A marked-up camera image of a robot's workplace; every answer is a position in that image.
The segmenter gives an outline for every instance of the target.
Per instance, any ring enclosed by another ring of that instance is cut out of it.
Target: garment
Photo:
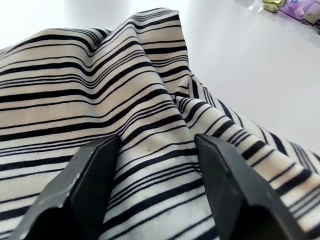
[[[121,138],[101,239],[214,239],[194,135],[236,146],[311,238],[320,158],[225,106],[191,72],[178,12],[48,29],[0,52],[0,239],[80,146]]]

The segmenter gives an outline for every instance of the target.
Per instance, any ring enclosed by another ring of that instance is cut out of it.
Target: white table
[[[320,36],[284,14],[261,10],[259,3],[6,0],[0,3],[0,48],[46,28],[113,29],[138,11],[179,10],[190,68],[211,93],[259,125],[320,154]]]

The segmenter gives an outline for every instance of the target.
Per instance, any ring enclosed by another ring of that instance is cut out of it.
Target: small object
[[[276,13],[287,3],[287,0],[263,0],[262,2],[264,10]]]
[[[194,138],[205,193],[221,240],[307,240],[280,197],[218,138]]]
[[[320,2],[318,0],[288,0],[280,10],[284,14],[302,23],[314,24],[320,15]]]
[[[81,146],[41,192],[9,240],[96,240],[113,188],[120,138]]]

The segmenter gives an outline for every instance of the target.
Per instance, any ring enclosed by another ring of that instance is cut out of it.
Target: purple package
[[[281,12],[301,21],[308,12],[311,5],[317,0],[288,0],[286,5],[280,9]]]

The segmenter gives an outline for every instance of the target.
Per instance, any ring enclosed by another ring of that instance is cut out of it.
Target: black and white striped cloth
[[[139,12],[112,32],[44,30],[3,49],[0,116],[0,240],[81,145],[110,134],[122,143],[102,240],[218,237],[196,133],[236,146],[320,236],[320,158],[208,92],[189,69],[176,11]]]

